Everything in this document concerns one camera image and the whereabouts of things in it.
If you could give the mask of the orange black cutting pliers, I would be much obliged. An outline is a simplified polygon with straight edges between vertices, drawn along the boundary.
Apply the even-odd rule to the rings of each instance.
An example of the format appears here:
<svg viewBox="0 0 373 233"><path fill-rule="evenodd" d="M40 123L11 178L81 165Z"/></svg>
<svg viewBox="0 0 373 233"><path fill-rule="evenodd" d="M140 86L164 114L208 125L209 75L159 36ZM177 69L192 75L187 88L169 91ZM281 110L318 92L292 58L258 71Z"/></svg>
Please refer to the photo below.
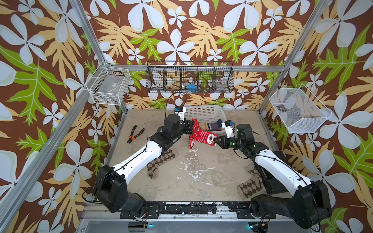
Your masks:
<svg viewBox="0 0 373 233"><path fill-rule="evenodd" d="M145 131L145 129L141 129L137 134L135 134L135 130L137 128L137 125L135 125L132 130L131 134L129 136L129 139L127 140L127 144L131 144L133 141L135 141L140 135L142 135Z"/></svg>

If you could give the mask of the beige brown argyle sock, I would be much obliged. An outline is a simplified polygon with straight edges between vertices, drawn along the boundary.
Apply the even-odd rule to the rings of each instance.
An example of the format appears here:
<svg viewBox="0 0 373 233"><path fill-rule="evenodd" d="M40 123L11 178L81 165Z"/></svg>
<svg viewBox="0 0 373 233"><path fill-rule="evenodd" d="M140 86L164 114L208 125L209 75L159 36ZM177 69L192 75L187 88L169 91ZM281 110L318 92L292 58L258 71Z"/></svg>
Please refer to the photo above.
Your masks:
<svg viewBox="0 0 373 233"><path fill-rule="evenodd" d="M172 150L168 150L161 154L159 157L152 160L147 165L147 174L151 179L155 179L158 174L158 167L170 162L176 157L176 154Z"/></svg>

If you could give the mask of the beige purple striped sock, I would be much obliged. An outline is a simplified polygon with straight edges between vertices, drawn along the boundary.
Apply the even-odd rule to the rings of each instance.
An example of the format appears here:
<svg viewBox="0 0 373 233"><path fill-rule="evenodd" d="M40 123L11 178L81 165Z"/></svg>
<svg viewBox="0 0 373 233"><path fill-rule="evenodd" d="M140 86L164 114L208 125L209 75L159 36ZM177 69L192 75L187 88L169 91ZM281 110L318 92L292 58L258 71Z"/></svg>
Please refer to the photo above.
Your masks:
<svg viewBox="0 0 373 233"><path fill-rule="evenodd" d="M220 131L222 128L222 121L219 119L214 123L205 123L204 127L206 131Z"/></svg>

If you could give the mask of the aluminium frame post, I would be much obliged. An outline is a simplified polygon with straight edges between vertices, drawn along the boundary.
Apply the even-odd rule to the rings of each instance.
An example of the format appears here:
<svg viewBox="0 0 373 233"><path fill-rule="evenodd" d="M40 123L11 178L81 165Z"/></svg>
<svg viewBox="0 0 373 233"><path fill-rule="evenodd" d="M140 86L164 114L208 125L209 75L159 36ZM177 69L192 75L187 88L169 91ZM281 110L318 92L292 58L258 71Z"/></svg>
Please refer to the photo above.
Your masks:
<svg viewBox="0 0 373 233"><path fill-rule="evenodd" d="M287 60L284 62L283 69L279 72L277 77L275 78L273 84L271 85L267 95L265 96L260 108L259 113L262 113L266 110L267 105L269 104L270 96L273 95L281 81L286 78L287 72L290 70L290 66L294 63L294 60L296 58L296 55L298 52L302 49L304 46L308 36L311 34L311 31L314 29L316 24L318 23L319 19L321 18L323 12L328 7L329 3L331 1L322 0L318 1L318 4L316 5L315 9L313 10L310 18L308 19L307 23L305 24L304 28L302 29L300 36L298 37L297 41L295 42Z"/></svg>
<svg viewBox="0 0 373 233"><path fill-rule="evenodd" d="M110 65L110 66L117 66L117 65L113 65L113 64L109 63L105 59L103 50L101 49L100 44L99 44L99 42L98 42L98 40L97 40L97 38L96 38L96 36L94 34L93 28L92 28L89 20L86 17L86 13L84 11L84 8L83 8L83 5L82 5L81 1L69 1L69 3L72 5L73 10L75 10L76 15L77 15L78 19L81 22L81 26L82 26L83 31L85 33L86 39L87 39L88 43L91 46L92 54L96 56L96 59L98 61L97 68L98 68L98 66L100 64L107 64L107 65ZM122 112L124 114L126 114L128 112L128 109L127 109L127 107L126 107L126 105L124 103L124 99L123 99L123 101L122 101L122 103L120 105L120 108L121 108L121 110L122 110Z"/></svg>

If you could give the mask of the white plastic laundry basket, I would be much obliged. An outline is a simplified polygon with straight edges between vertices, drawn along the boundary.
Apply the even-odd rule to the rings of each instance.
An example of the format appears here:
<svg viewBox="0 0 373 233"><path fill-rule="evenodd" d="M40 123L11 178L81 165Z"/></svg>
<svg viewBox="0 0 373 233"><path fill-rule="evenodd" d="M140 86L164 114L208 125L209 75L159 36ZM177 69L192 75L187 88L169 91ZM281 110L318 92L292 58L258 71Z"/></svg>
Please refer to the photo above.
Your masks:
<svg viewBox="0 0 373 233"><path fill-rule="evenodd" d="M203 128L204 124L227 121L225 113L219 105L186 106L185 120L197 119Z"/></svg>

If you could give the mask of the aluminium frame post left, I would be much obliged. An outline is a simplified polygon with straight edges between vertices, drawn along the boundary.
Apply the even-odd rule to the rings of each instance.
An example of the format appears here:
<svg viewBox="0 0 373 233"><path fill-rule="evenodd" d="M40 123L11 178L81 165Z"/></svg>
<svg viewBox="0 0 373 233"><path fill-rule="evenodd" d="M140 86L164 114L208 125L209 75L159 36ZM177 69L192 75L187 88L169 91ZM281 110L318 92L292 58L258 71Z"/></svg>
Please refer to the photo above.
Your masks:
<svg viewBox="0 0 373 233"><path fill-rule="evenodd" d="M107 65L110 65L110 66L117 66L117 65L113 65L113 64L109 63L105 59L103 50L101 49L100 44L99 44L99 42L98 42L98 40L97 40L97 38L96 38L96 36L94 34L93 28L92 28L89 20L86 17L86 13L84 11L84 8L83 8L83 5L82 5L81 1L69 1L69 3L72 5L73 10L75 10L76 15L77 15L78 19L81 22L81 26L82 26L83 31L85 33L86 39L87 39L88 43L91 46L92 54L96 56L96 59L98 61L97 68L98 68L98 66L100 64L107 64ZM126 114L128 112L128 109L127 109L127 107L126 107L126 105L124 103L124 99L123 99L123 101L122 101L122 103L120 105L120 108L121 108L121 110L122 110L122 112L124 114Z"/></svg>

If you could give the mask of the black metal base rail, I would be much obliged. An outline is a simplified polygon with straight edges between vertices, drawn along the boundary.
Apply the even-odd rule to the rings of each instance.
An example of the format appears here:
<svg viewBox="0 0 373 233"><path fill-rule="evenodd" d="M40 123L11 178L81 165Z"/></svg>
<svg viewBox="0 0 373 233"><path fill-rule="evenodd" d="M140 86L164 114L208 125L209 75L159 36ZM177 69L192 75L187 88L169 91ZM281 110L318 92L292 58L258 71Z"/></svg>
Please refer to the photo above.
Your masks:
<svg viewBox="0 0 373 233"><path fill-rule="evenodd" d="M261 219L255 217L250 202L146 202L138 211L121 209L121 219L160 219L161 215L217 216L233 214L237 219Z"/></svg>

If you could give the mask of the aluminium frame post right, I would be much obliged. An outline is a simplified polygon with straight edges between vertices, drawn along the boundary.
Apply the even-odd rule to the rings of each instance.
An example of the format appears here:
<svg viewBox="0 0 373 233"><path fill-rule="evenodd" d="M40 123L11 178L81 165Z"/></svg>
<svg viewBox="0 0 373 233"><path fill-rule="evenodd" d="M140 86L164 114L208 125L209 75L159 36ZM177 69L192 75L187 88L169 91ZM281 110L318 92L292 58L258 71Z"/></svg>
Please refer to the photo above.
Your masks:
<svg viewBox="0 0 373 233"><path fill-rule="evenodd" d="M283 69L279 72L277 77L275 78L273 84L271 85L267 95L265 96L260 108L259 113L262 113L266 110L267 105L269 104L270 96L273 95L281 81L286 78L287 72L290 70L290 66L294 63L294 60L296 58L296 55L298 52L302 49L304 46L308 36L311 34L311 31L314 29L316 24L318 23L319 19L321 18L323 12L328 7L329 3L331 1L322 0L318 1L318 4L316 5L315 9L313 10L310 18L308 19L307 23L305 24L304 28L302 29L300 36L298 37L297 41L295 42L287 60L284 62Z"/></svg>

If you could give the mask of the white mesh wall basket right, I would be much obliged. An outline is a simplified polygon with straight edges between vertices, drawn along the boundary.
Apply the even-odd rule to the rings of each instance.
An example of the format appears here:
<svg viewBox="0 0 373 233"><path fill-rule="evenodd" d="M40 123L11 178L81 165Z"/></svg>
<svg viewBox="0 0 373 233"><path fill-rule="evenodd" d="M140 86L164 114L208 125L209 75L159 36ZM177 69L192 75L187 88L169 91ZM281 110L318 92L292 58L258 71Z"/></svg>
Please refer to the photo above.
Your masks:
<svg viewBox="0 0 373 233"><path fill-rule="evenodd" d="M290 134L313 134L332 115L304 84L298 88L280 88L269 101Z"/></svg>

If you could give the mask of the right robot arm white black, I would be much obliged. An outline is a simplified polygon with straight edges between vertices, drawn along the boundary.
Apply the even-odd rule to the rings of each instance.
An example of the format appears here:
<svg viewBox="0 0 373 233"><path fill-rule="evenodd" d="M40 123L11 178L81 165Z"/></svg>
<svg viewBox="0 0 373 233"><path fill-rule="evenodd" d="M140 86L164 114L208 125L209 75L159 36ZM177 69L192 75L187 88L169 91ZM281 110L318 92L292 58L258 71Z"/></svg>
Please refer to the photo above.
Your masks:
<svg viewBox="0 0 373 233"><path fill-rule="evenodd" d="M222 124L226 134L214 139L222 149L239 150L253 161L262 179L266 174L277 180L291 198L272 197L261 194L251 199L250 212L254 217L278 214L291 218L303 229L310 229L331 217L331 203L326 185L313 181L282 161L277 152L256 142L249 124L235 126L232 121Z"/></svg>

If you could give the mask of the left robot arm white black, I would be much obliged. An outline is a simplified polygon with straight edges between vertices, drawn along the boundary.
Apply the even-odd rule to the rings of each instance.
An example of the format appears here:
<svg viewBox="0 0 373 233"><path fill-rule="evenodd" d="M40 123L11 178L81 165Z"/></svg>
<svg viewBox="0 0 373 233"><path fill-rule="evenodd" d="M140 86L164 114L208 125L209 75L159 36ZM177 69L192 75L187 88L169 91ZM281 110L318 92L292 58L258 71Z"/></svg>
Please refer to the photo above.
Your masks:
<svg viewBox="0 0 373 233"><path fill-rule="evenodd" d="M123 162L112 167L103 166L93 186L93 195L110 212L115 213L120 209L140 212L146 200L127 189L129 182L150 162L164 154L183 135L191 135L193 120L182 120L176 114L170 114L164 119L164 125L159 127L146 144Z"/></svg>

